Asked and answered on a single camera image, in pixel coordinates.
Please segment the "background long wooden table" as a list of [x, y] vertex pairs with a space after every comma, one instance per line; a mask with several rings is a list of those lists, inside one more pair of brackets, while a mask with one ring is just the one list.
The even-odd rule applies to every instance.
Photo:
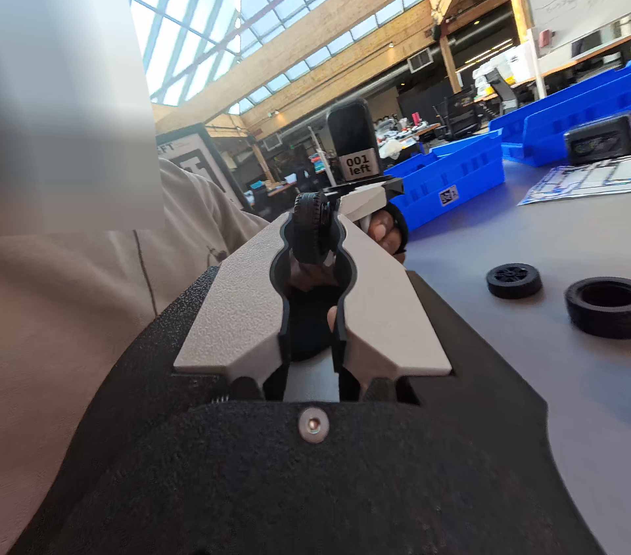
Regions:
[[[535, 74], [535, 69], [537, 68], [540, 72], [541, 78], [546, 78], [547, 76], [554, 75], [564, 70], [571, 69], [583, 62], [593, 60], [595, 58], [604, 57], [609, 53], [617, 53], [620, 49], [630, 44], [630, 36], [623, 37], [621, 39], [614, 40], [607, 44], [600, 45], [594, 49], [585, 51], [578, 55], [571, 55], [570, 47], [562, 47], [559, 48], [550, 54], [538, 59], [537, 65], [533, 63], [533, 69]], [[528, 81], [513, 85], [512, 87], [517, 87], [523, 84], [531, 83], [532, 81], [536, 81], [536, 74], [534, 78], [529, 79]], [[492, 93], [490, 95], [486, 95], [485, 97], [475, 97], [475, 102], [481, 102], [493, 99], [497, 95]]]

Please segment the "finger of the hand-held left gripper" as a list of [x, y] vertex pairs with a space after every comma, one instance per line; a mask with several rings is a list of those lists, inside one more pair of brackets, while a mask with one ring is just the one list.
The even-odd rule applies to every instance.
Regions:
[[386, 192], [382, 184], [362, 186], [343, 196], [339, 202], [339, 214], [350, 221], [370, 219], [373, 213], [385, 208]]

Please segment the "person's left hand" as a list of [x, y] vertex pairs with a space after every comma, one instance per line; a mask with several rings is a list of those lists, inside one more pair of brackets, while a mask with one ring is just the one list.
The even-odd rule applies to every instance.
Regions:
[[[370, 219], [367, 236], [378, 244], [383, 251], [391, 255], [400, 264], [405, 263], [406, 252], [400, 252], [403, 241], [401, 231], [396, 227], [393, 216], [385, 210], [374, 212]], [[306, 264], [290, 255], [290, 278], [285, 285], [285, 292], [293, 289], [308, 292], [317, 286], [337, 286], [335, 277], [335, 256], [328, 257], [320, 265]]]

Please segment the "printed marker sign board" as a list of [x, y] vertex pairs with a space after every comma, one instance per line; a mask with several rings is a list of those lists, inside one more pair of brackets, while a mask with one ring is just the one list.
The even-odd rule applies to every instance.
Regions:
[[159, 157], [212, 181], [240, 210], [254, 212], [204, 124], [158, 134], [156, 146]]

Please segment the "black office chair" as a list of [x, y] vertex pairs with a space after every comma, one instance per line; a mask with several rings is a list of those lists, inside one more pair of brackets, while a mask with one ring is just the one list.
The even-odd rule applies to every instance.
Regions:
[[486, 75], [486, 80], [489, 86], [492, 87], [493, 92], [498, 96], [500, 100], [500, 109], [499, 116], [502, 117], [510, 112], [518, 110], [523, 106], [523, 102], [521, 102], [513, 91], [511, 86], [509, 86], [508, 82], [502, 77], [497, 68], [491, 69]]
[[473, 136], [482, 128], [475, 97], [475, 87], [469, 86], [433, 106], [443, 128], [439, 138], [451, 143]]

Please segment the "black toy wheel rim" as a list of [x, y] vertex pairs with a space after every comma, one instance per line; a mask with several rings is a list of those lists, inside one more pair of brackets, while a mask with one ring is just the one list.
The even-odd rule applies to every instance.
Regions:
[[524, 264], [511, 262], [494, 267], [487, 275], [487, 279], [499, 286], [521, 286], [528, 283], [538, 276], [535, 267]]
[[318, 236], [322, 244], [330, 241], [331, 229], [335, 220], [335, 204], [331, 204], [328, 200], [323, 200], [319, 205], [319, 221]]

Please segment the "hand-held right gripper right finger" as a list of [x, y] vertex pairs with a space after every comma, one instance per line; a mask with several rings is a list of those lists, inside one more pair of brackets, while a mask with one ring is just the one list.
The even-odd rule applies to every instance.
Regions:
[[342, 365], [359, 383], [360, 397], [374, 380], [450, 375], [451, 362], [406, 269], [346, 216], [336, 222], [343, 230], [336, 257], [350, 266], [336, 317]]

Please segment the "person in beige hoodie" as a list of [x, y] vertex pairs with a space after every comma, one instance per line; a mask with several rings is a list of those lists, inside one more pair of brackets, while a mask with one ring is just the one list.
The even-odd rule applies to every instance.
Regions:
[[[159, 158], [165, 224], [137, 230], [160, 314], [268, 222]], [[34, 517], [97, 389], [154, 320], [132, 230], [1, 238], [1, 553]]]

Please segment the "sticker sheet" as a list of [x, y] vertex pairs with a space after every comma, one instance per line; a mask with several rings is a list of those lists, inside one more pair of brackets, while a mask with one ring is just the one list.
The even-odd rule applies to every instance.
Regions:
[[551, 169], [530, 188], [519, 206], [630, 193], [630, 156]]

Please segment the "black wired earphone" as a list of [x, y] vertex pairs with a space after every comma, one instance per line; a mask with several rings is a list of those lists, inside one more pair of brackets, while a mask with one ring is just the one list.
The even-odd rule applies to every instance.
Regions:
[[143, 278], [145, 280], [145, 284], [149, 293], [149, 297], [150, 297], [150, 301], [151, 301], [151, 305], [152, 305], [152, 310], [154, 313], [154, 318], [157, 318], [159, 313], [157, 310], [157, 306], [156, 306], [156, 299], [155, 299], [155, 294], [154, 294], [154, 290], [153, 290], [153, 286], [148, 274], [148, 270], [146, 268], [146, 263], [145, 263], [145, 258], [143, 255], [143, 250], [142, 250], [142, 246], [141, 246], [141, 242], [140, 242], [140, 238], [138, 235], [138, 231], [137, 230], [132, 230], [132, 234], [134, 237], [134, 242], [136, 244], [136, 250], [138, 252], [138, 260], [139, 260], [139, 265], [141, 268], [141, 273], [143, 275]]

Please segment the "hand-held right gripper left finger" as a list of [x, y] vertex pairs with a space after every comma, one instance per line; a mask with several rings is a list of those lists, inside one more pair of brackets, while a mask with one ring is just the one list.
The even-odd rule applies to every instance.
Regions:
[[286, 212], [219, 267], [175, 359], [174, 370], [250, 378], [283, 400], [290, 365], [292, 214]]

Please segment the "stack of white storage boxes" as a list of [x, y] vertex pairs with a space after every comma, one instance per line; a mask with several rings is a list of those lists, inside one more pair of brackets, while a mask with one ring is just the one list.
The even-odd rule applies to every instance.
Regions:
[[527, 44], [520, 44], [500, 52], [473, 70], [473, 81], [478, 97], [492, 94], [490, 74], [497, 70], [511, 86], [535, 77], [532, 53]]

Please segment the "blue plastic storage bin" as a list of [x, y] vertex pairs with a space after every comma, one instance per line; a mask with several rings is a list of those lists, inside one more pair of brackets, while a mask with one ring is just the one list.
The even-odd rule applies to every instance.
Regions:
[[630, 111], [630, 65], [609, 70], [490, 121], [502, 158], [540, 167], [567, 156], [564, 135], [588, 122]]

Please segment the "cluttered background work table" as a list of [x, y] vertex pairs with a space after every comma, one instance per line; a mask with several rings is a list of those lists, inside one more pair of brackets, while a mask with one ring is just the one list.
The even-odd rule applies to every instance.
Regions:
[[382, 160], [397, 159], [405, 149], [414, 145], [424, 151], [425, 143], [432, 141], [442, 128], [440, 123], [429, 124], [426, 121], [411, 125], [406, 118], [395, 119], [394, 116], [378, 120], [374, 125]]

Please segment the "black rubber toy tyre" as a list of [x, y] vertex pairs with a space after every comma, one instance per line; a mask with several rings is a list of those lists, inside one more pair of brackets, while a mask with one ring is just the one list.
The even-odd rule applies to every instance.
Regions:
[[528, 297], [532, 297], [533, 295], [535, 295], [542, 289], [542, 281], [541, 281], [540, 272], [538, 269], [537, 271], [538, 271], [538, 276], [536, 277], [536, 279], [528, 283], [525, 283], [524, 285], [521, 285], [521, 286], [499, 286], [499, 285], [493, 284], [487, 279], [487, 275], [489, 273], [487, 272], [486, 285], [488, 287], [488, 291], [494, 297], [505, 299], [505, 300], [519, 300], [519, 299], [526, 299]]
[[[328, 200], [335, 204], [335, 220], [330, 241], [322, 244], [318, 236], [319, 205]], [[320, 265], [329, 254], [335, 254], [342, 240], [342, 227], [338, 220], [340, 197], [335, 193], [305, 192], [296, 197], [293, 211], [292, 252], [296, 260], [305, 264]]]
[[630, 279], [581, 279], [565, 290], [565, 304], [579, 330], [600, 338], [630, 338]]

